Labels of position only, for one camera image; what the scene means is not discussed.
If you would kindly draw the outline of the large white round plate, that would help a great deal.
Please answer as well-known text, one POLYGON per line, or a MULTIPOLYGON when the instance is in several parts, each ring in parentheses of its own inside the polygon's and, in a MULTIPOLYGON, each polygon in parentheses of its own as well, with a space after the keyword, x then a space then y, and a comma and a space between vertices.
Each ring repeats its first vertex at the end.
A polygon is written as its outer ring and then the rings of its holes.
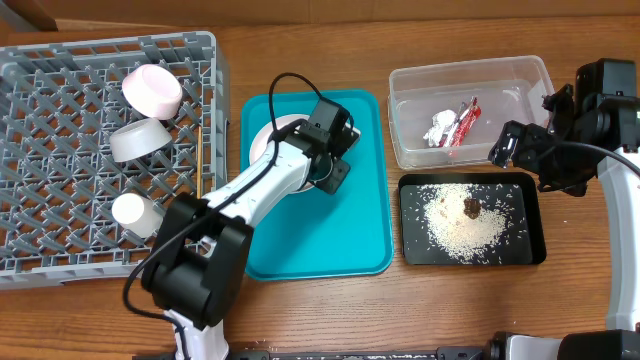
MULTIPOLYGON (((298 119, 307 120, 308 118, 309 116, 307 114, 283 115, 276 118, 276 126, 278 129, 281 129, 286 125, 294 122, 295 120, 298 120, 298 119)), ((350 149, 359 142, 359 139, 361 137, 361 131, 358 128, 352 129, 349 123, 345 125, 345 130, 348 133, 348 138, 353 139, 352 144, 347 147, 347 149, 350 149)), ((252 144, 249 150, 250 164, 253 164, 254 162, 256 162, 265 152, 272 131, 273 131, 272 125, 268 123, 254 137, 254 140, 252 141, 252 144)))

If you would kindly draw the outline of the red snack wrapper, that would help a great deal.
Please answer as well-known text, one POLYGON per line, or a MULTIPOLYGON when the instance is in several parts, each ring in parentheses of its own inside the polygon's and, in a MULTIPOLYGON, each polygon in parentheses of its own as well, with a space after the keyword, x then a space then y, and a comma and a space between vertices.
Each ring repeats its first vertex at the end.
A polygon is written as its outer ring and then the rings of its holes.
POLYGON ((463 102, 453 123, 445 128, 439 145, 441 147, 459 146, 480 115, 481 108, 476 96, 468 102, 463 102))

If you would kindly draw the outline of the rice and food scraps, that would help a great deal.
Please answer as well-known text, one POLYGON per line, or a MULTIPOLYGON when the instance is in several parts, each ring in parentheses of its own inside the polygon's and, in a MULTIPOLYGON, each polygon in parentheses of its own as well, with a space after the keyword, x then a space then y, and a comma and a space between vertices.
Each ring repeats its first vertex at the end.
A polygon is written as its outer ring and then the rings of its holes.
POLYGON ((401 188, 403 255, 411 265, 532 261, 522 188, 441 183, 401 188))

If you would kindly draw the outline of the wooden chopstick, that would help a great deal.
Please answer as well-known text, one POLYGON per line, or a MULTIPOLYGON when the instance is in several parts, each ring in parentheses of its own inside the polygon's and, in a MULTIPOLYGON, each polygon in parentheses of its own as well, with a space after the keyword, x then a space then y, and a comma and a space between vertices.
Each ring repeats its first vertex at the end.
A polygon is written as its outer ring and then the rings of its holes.
POLYGON ((197 143, 197 168, 196 168, 196 196, 202 196, 202 166, 203 166, 203 128, 198 127, 198 143, 197 143))

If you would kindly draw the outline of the pink bowl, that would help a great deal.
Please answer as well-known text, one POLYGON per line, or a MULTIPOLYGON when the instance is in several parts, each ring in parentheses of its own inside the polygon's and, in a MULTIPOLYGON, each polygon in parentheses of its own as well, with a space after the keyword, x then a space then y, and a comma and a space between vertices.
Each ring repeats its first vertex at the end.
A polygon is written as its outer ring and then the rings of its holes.
POLYGON ((183 96, 177 78, 155 64, 141 65, 127 75, 122 82, 122 91, 127 102, 136 111, 158 120, 174 117, 183 96))

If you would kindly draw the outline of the grey shallow bowl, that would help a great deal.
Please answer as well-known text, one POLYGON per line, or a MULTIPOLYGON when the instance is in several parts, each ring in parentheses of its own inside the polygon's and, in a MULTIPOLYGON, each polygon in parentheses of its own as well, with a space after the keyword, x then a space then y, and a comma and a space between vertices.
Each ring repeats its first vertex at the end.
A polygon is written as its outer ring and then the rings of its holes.
POLYGON ((171 134, 156 118, 146 118, 116 130, 109 137, 113 159, 126 162, 152 153, 172 141, 171 134))

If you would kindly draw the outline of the white plastic cup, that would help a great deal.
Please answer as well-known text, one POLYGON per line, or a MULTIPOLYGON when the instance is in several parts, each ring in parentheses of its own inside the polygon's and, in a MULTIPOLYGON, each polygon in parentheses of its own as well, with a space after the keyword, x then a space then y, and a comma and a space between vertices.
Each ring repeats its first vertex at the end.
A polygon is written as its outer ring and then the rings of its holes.
POLYGON ((154 203, 135 193, 118 196, 111 212, 117 223, 141 238, 152 236, 162 223, 162 216, 154 210, 154 203))

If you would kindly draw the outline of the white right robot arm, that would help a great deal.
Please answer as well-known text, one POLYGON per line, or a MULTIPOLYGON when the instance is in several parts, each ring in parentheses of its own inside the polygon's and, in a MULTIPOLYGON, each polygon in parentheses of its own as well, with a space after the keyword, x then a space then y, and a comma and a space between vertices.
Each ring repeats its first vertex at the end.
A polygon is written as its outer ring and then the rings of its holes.
POLYGON ((547 95, 546 126, 507 122, 489 161, 537 175, 541 192, 585 195, 598 179, 606 201, 612 266, 603 331, 561 339, 498 332, 485 359, 636 359, 639 356, 639 96, 636 65, 601 58, 547 95))

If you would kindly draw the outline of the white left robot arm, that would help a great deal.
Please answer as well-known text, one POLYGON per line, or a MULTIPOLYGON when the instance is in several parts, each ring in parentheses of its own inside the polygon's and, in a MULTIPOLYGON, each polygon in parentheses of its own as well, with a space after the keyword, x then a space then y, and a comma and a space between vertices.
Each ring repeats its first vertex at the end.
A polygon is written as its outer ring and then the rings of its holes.
POLYGON ((177 359, 224 359, 221 325, 244 277, 257 225, 287 195, 311 184, 334 194, 359 140, 349 111, 322 98, 311 115, 273 126, 263 154, 201 198, 180 194, 159 228, 142 286, 177 335, 177 359))

